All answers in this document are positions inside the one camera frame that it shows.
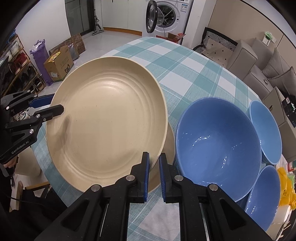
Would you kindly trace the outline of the large blue bowl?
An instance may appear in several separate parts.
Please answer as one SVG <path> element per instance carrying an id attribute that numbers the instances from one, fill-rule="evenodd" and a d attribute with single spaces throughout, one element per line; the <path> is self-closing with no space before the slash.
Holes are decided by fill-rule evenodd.
<path id="1" fill-rule="evenodd" d="M 254 187 L 261 147 L 250 118 L 233 103 L 206 97 L 181 115 L 176 137 L 177 166 L 197 185 L 216 184 L 235 202 Z"/>

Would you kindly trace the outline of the beige ridged plate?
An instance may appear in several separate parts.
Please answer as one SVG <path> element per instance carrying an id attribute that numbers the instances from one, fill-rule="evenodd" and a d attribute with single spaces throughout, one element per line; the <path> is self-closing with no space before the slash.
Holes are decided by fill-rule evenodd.
<path id="1" fill-rule="evenodd" d="M 147 68 L 118 56 L 74 70 L 51 106 L 63 113 L 47 122 L 47 145 L 61 176 L 79 191 L 108 186 L 149 154 L 153 168 L 167 135 L 166 100 Z"/>

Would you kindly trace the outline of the beige lower plate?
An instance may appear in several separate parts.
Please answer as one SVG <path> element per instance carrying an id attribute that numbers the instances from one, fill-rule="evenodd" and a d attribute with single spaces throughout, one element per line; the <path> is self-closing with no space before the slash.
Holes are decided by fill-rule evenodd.
<path id="1" fill-rule="evenodd" d="M 166 133 L 166 140 L 162 150 L 162 153 L 166 154 L 167 163 L 172 165 L 175 159 L 175 136 L 171 125 L 168 123 L 168 129 Z M 149 172 L 149 186 L 148 193 L 151 193 L 160 185 L 159 164 L 156 162 L 154 167 Z"/>

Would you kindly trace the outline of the shoe rack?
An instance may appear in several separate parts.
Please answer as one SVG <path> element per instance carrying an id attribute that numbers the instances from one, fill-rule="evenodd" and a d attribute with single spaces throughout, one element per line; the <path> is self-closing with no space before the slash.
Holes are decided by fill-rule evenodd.
<path id="1" fill-rule="evenodd" d="M 8 61 L 1 80 L 1 97 L 23 90 L 39 94 L 46 87 L 15 31 L 1 51 L 1 59 Z"/>

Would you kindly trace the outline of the purple bag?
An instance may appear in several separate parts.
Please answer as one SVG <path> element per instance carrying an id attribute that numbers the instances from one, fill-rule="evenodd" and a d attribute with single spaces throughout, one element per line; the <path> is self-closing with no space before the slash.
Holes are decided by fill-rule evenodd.
<path id="1" fill-rule="evenodd" d="M 38 40 L 36 44 L 34 44 L 30 49 L 30 54 L 32 54 L 34 61 L 43 76 L 44 81 L 48 86 L 51 86 L 53 84 L 53 80 L 49 76 L 49 73 L 47 72 L 44 63 L 49 58 L 49 54 L 47 52 L 46 46 L 45 46 L 45 39 Z"/>

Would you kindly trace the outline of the teal checkered tablecloth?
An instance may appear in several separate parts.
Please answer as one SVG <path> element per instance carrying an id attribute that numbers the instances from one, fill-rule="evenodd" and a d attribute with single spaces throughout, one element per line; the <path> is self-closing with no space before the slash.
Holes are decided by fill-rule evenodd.
<path id="1" fill-rule="evenodd" d="M 111 50 L 103 57 L 118 56 L 141 64 L 158 81 L 166 100 L 168 123 L 176 129 L 187 107 L 197 99 L 218 97 L 247 111 L 258 95 L 239 78 L 209 58 L 179 44 L 143 37 Z M 47 145 L 47 122 L 33 145 L 37 161 L 62 201 L 70 206 L 82 191 L 71 186 L 56 169 Z"/>

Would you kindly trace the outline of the yellow plastic bag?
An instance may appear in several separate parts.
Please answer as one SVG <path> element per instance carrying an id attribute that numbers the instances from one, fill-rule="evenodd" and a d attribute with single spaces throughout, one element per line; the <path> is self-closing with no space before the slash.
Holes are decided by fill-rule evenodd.
<path id="1" fill-rule="evenodd" d="M 295 210 L 295 189 L 290 178 L 283 167 L 277 169 L 280 178 L 280 202 L 279 206 L 289 205 Z"/>

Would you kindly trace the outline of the grey side cabinet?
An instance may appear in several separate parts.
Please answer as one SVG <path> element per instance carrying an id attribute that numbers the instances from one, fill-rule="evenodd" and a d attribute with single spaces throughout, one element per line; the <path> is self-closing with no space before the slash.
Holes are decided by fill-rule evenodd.
<path id="1" fill-rule="evenodd" d="M 287 115 L 282 106 L 282 101 L 284 96 L 281 94 L 280 90 L 275 87 L 271 92 L 262 100 L 262 102 L 269 108 L 275 121 L 280 130 L 281 140 L 282 140 L 282 154 L 287 160 L 287 162 L 292 162 L 295 160 L 296 156 L 296 135 L 295 128 L 288 119 Z"/>

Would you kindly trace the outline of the black patterned chair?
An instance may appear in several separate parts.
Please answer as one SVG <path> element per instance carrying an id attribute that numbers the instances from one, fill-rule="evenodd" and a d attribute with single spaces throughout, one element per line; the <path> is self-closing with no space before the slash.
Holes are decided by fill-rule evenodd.
<path id="1" fill-rule="evenodd" d="M 206 27 L 204 29 L 202 40 L 199 45 L 193 48 L 193 51 L 202 54 L 210 60 L 226 68 L 227 62 L 233 54 L 237 42 L 226 35 Z"/>

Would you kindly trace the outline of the grey sofa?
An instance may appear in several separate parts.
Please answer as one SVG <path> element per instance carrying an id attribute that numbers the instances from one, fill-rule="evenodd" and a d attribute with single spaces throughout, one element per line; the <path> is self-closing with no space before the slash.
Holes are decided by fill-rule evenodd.
<path id="1" fill-rule="evenodd" d="M 295 69 L 289 66 L 277 48 L 271 51 L 262 41 L 251 45 L 240 40 L 226 69 L 250 87 L 260 99 L 278 88 L 283 96 L 295 97 Z"/>

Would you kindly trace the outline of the red cardboard box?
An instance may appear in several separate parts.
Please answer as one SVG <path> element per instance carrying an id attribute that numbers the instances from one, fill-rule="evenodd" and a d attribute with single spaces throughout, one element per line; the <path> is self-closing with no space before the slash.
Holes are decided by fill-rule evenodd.
<path id="1" fill-rule="evenodd" d="M 156 37 L 179 44 L 179 42 L 185 37 L 185 34 L 179 33 L 177 35 L 174 35 L 174 34 L 168 33 L 167 37 L 162 37 L 159 35 L 156 35 Z"/>

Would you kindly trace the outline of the white washing machine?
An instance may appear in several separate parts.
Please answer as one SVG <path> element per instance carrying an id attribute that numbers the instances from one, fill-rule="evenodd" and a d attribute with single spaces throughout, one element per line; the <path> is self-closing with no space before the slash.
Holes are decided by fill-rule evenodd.
<path id="1" fill-rule="evenodd" d="M 184 34 L 193 0 L 146 1 L 143 37 Z"/>

